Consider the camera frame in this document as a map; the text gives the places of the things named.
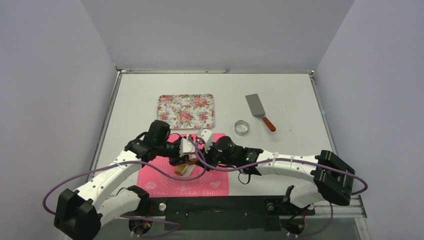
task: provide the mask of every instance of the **gray wall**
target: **gray wall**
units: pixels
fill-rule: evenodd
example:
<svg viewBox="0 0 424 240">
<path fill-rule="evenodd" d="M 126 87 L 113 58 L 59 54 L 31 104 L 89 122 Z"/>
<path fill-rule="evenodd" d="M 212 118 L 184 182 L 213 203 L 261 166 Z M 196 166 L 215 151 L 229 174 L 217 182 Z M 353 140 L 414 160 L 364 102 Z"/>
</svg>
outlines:
<svg viewBox="0 0 424 240">
<path fill-rule="evenodd" d="M 82 0 L 121 69 L 306 71 L 354 0 Z"/>
<path fill-rule="evenodd" d="M 61 238 L 42 198 L 90 168 L 115 77 L 79 0 L 1 1 L 2 240 Z"/>
<path fill-rule="evenodd" d="M 356 0 L 316 70 L 338 153 L 369 183 L 375 240 L 424 239 L 423 12 Z"/>
</svg>

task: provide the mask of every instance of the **baking mat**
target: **baking mat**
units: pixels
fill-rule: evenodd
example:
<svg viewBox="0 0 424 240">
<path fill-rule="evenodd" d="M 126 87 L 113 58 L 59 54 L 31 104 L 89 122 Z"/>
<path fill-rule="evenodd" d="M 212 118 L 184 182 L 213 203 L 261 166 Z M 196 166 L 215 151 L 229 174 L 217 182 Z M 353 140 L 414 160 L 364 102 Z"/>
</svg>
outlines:
<svg viewBox="0 0 424 240">
<path fill-rule="evenodd" d="M 216 142 L 224 133 L 215 133 L 213 140 Z M 177 134 L 172 134 L 169 141 L 178 139 Z M 168 157 L 156 157 L 149 163 L 163 170 L 165 173 L 180 177 L 174 173 L 175 166 L 169 164 Z M 193 178 L 203 172 L 203 168 L 196 166 L 189 178 Z M 151 167 L 145 166 L 138 171 L 137 186 L 146 190 L 150 197 L 210 197 L 228 196 L 230 186 L 228 172 L 211 170 L 207 171 L 201 178 L 193 181 L 177 181 L 170 179 Z"/>
<path fill-rule="evenodd" d="M 156 116 L 171 129 L 210 129 L 215 126 L 215 99 L 212 94 L 161 95 Z"/>
</svg>

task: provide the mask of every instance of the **metal spatula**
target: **metal spatula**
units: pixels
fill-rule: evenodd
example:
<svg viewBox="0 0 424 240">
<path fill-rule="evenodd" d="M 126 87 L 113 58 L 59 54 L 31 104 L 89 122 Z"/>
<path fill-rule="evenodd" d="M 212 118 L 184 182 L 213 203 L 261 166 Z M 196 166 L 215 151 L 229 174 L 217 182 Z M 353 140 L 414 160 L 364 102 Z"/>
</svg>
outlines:
<svg viewBox="0 0 424 240">
<path fill-rule="evenodd" d="M 261 100 L 259 99 L 259 95 L 252 94 L 246 95 L 247 104 L 249 104 L 250 111 L 254 117 L 262 118 L 262 121 L 265 125 L 271 130 L 271 132 L 276 131 L 276 127 L 268 120 L 265 116 L 265 109 L 262 106 Z"/>
</svg>

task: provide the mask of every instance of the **cable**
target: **cable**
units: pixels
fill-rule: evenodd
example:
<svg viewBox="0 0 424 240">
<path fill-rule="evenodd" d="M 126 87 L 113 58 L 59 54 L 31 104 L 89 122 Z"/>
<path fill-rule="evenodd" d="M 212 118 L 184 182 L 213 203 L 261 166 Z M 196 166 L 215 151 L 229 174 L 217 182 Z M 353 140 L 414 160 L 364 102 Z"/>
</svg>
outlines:
<svg viewBox="0 0 424 240">
<path fill-rule="evenodd" d="M 161 173 L 162 175 L 164 175 L 164 176 L 166 176 L 166 177 L 168 177 L 170 179 L 177 180 L 177 181 L 183 181 L 183 182 L 188 182 L 188 181 L 193 181 L 193 180 L 199 179 L 200 177 L 202 177 L 206 173 L 206 169 L 207 169 L 207 168 L 204 168 L 203 169 L 203 172 L 201 174 L 195 176 L 195 177 L 191 177 L 191 178 L 185 178 L 184 177 L 184 178 L 181 178 L 181 177 L 171 176 L 171 175 L 167 174 L 166 172 L 160 170 L 157 166 L 155 166 L 155 165 L 153 165 L 151 163 L 148 163 L 148 162 L 144 162 L 144 161 L 126 161 L 125 164 L 142 164 L 142 165 L 146 165 L 146 166 L 149 166 L 149 167 L 155 169 L 156 171 L 158 171 L 159 173 Z M 77 174 L 75 176 L 72 176 L 72 177 L 70 177 L 68 179 L 63 180 L 62 182 L 60 182 L 59 184 L 57 184 L 56 186 L 54 186 L 52 189 L 50 189 L 47 192 L 47 194 L 42 199 L 42 207 L 49 214 L 55 215 L 56 213 L 54 211 L 52 211 L 50 208 L 47 207 L 47 198 L 50 196 L 50 194 L 53 193 L 54 190 L 58 189 L 60 186 L 66 184 L 67 182 L 70 182 L 70 181 L 72 181 L 74 179 L 77 179 L 77 178 L 80 178 L 82 176 L 93 174 L 93 173 L 97 173 L 97 172 L 101 172 L 101 171 L 112 169 L 112 168 L 116 168 L 116 167 L 120 167 L 120 165 L 119 164 L 113 164 L 113 165 L 109 165 L 109 166 L 104 166 L 104 167 L 101 167 L 101 168 L 98 168 L 98 169 L 94 169 L 94 170 L 91 170 L 91 171 L 87 171 L 87 172 L 83 172 L 83 173 Z"/>
<path fill-rule="evenodd" d="M 238 174 L 238 181 L 241 183 L 241 184 L 243 184 L 243 185 L 248 185 L 250 182 L 251 182 L 251 174 L 249 174 L 249 176 L 247 177 L 247 182 L 246 183 L 244 183 L 244 182 L 242 182 L 242 180 L 240 180 L 240 175 L 242 174 L 242 172 L 240 172 L 239 174 Z"/>
<path fill-rule="evenodd" d="M 291 222 L 293 219 L 295 219 L 295 217 L 297 217 L 299 215 L 299 213 L 303 212 L 305 213 L 305 210 L 309 208 L 309 206 L 311 206 L 310 204 L 305 206 L 304 208 L 302 208 L 299 212 L 296 212 L 293 216 L 291 216 L 285 223 L 284 226 L 286 226 L 287 224 L 289 224 L 289 222 Z"/>
<path fill-rule="evenodd" d="M 318 230 L 318 231 L 314 231 L 314 232 L 311 232 L 311 233 L 308 233 L 308 234 L 302 234 L 302 235 L 297 235 L 297 237 L 298 238 L 303 238 L 303 237 L 310 237 L 310 236 L 313 236 L 313 235 L 317 235 L 317 234 L 320 234 L 320 233 L 322 233 L 322 232 L 324 232 L 329 226 L 330 226 L 330 224 L 333 222 L 333 215 L 334 215 L 334 210 L 333 210 L 333 205 L 331 204 L 331 202 L 329 202 L 330 203 L 330 209 L 331 209 L 331 213 L 330 213 L 330 219 L 328 220 L 328 222 L 324 225 L 324 227 L 322 227 L 320 230 Z M 290 232 L 288 232 L 288 234 L 287 234 L 288 236 L 296 236 L 296 234 L 293 234 L 293 233 L 290 233 Z"/>
<path fill-rule="evenodd" d="M 212 166 L 212 165 L 210 165 L 210 164 L 208 164 L 206 162 L 205 156 L 199 150 L 199 144 L 198 143 L 194 143 L 193 141 L 191 141 L 191 142 L 194 144 L 194 146 L 196 148 L 196 151 L 194 153 L 196 154 L 197 159 L 205 167 L 208 167 L 208 168 L 213 169 L 213 170 L 221 171 L 221 172 L 238 171 L 238 170 L 241 170 L 241 169 L 250 168 L 250 167 L 253 167 L 253 166 L 257 166 L 259 164 L 270 163 L 270 162 L 273 161 L 272 159 L 266 159 L 266 160 L 262 160 L 262 161 L 257 161 L 257 162 L 249 163 L 249 164 L 246 164 L 244 166 L 235 167 L 233 169 L 218 168 L 218 167 L 214 167 L 214 166 Z M 319 168 L 322 168 L 322 169 L 330 170 L 332 172 L 335 172 L 335 173 L 338 173 L 338 174 L 342 174 L 342 175 L 346 175 L 348 177 L 354 178 L 354 179 L 360 181 L 361 183 L 363 183 L 363 188 L 361 190 L 358 190 L 358 191 L 353 192 L 352 193 L 352 196 L 353 195 L 361 194 L 361 193 L 365 192 L 368 189 L 368 183 L 364 179 L 362 179 L 359 176 L 356 176 L 355 174 L 352 174 L 350 172 L 341 171 L 341 170 L 338 170 L 338 169 L 335 169 L 335 168 L 332 168 L 332 167 L 329 167 L 329 166 L 326 166 L 326 165 L 322 165 L 322 164 L 314 163 L 314 162 L 309 162 L 309 161 L 304 161 L 304 160 L 297 160 L 297 159 L 293 159 L 292 160 L 292 159 L 287 159 L 287 158 L 276 158 L 275 160 L 276 161 L 285 161 L 285 162 L 293 162 L 293 163 L 299 163 L 299 164 L 312 165 L 312 166 L 315 166 L 315 167 L 319 167 Z"/>
<path fill-rule="evenodd" d="M 126 187 L 121 187 L 119 190 L 118 190 L 118 192 L 116 193 L 116 195 L 118 195 L 119 194 L 119 192 L 121 191 L 121 190 L 123 190 L 123 189 L 127 189 Z"/>
<path fill-rule="evenodd" d="M 301 224 L 303 222 L 303 225 L 305 225 L 306 224 L 305 223 L 305 218 L 306 218 L 306 211 L 303 211 L 303 218 L 302 218 L 302 221 L 300 221 L 299 224 Z"/>
<path fill-rule="evenodd" d="M 153 205 L 150 205 L 150 210 L 148 211 L 147 215 L 146 215 L 146 219 L 150 216 L 150 214 L 152 214 L 153 212 Z M 148 224 L 148 226 L 150 227 L 150 224 L 147 220 L 144 221 L 146 224 Z"/>
<path fill-rule="evenodd" d="M 146 135 L 147 134 L 147 132 L 145 131 L 145 132 L 142 132 L 142 133 L 140 133 L 140 135 L 138 135 L 135 139 L 141 139 L 144 135 Z"/>
<path fill-rule="evenodd" d="M 153 239 L 153 238 L 159 238 L 159 237 L 163 237 L 165 235 L 168 235 L 170 233 L 173 233 L 177 230 L 180 230 L 183 226 L 177 222 L 172 222 L 172 221 L 165 221 L 165 220 L 161 220 L 161 219 L 154 219 L 154 218 L 145 218 L 145 217 L 140 217 L 140 216 L 127 216 L 127 215 L 121 215 L 121 218 L 126 218 L 126 219 L 133 219 L 133 220 L 142 220 L 142 221 L 150 221 L 150 222 L 154 222 L 154 223 L 162 223 L 162 224 L 170 224 L 170 225 L 175 225 L 177 226 L 176 228 L 169 230 L 167 232 L 163 232 L 157 235 L 152 235 L 152 236 L 144 236 L 144 235 L 137 235 L 137 237 L 140 238 L 144 238 L 144 239 Z M 135 227 L 132 228 L 131 230 L 131 235 L 134 235 L 136 232 L 136 229 L 138 227 L 140 227 L 141 225 L 143 225 L 143 223 L 136 225 Z"/>
</svg>

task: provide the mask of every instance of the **metal frame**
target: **metal frame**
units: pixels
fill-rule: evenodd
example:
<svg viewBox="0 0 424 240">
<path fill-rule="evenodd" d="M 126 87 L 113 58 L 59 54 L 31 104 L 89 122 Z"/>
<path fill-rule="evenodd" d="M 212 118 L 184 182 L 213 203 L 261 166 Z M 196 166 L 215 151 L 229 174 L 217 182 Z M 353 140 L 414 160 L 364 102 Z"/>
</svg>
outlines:
<svg viewBox="0 0 424 240">
<path fill-rule="evenodd" d="M 107 108 L 106 116 L 104 117 L 103 126 L 101 128 L 100 137 L 98 139 L 97 147 L 95 149 L 95 154 L 93 161 L 91 163 L 91 169 L 94 170 L 97 168 L 97 163 L 99 162 L 100 153 L 102 152 L 103 142 L 105 141 L 106 132 L 108 130 L 109 121 L 111 120 L 112 111 L 114 109 L 115 100 L 117 99 L 119 86 L 121 84 L 122 73 L 118 70 L 115 79 L 115 85 L 113 86 L 112 95 L 110 96 L 109 106 Z M 87 182 L 94 178 L 94 173 L 90 174 L 87 178 Z"/>
<path fill-rule="evenodd" d="M 325 129 L 327 131 L 328 139 L 330 141 L 331 149 L 334 153 L 337 154 L 336 146 L 333 141 L 333 137 L 326 119 L 325 111 L 323 110 L 314 75 L 314 71 L 307 72 L 292 72 L 292 71 L 280 71 L 280 72 L 259 72 L 259 71 L 251 71 L 251 70 L 153 70 L 153 69 L 121 69 L 118 70 L 115 85 L 113 88 L 113 92 L 110 98 L 108 111 L 106 117 L 103 122 L 103 127 L 101 130 L 99 142 L 97 144 L 96 152 L 94 155 L 94 159 L 91 165 L 91 169 L 95 169 L 97 167 L 97 163 L 99 161 L 99 156 L 102 151 L 103 142 L 105 140 L 106 132 L 108 130 L 109 121 L 112 115 L 112 111 L 114 108 L 115 100 L 118 94 L 119 86 L 121 83 L 123 74 L 309 74 L 309 78 L 312 84 L 312 88 L 318 103 L 318 107 L 321 111 L 322 120 L 324 122 Z M 90 175 L 88 177 L 88 181 L 93 178 L 94 175 Z M 330 205 L 327 202 L 320 202 L 315 204 L 315 212 L 316 215 L 309 216 L 309 218 L 329 218 L 330 217 Z M 361 196 L 353 196 L 350 200 L 349 206 L 333 206 L 334 218 L 354 218 L 356 222 L 356 226 L 359 232 L 359 235 L 362 240 L 370 240 L 371 236 L 368 231 L 367 223 L 366 223 L 366 212 L 361 199 Z"/>
</svg>

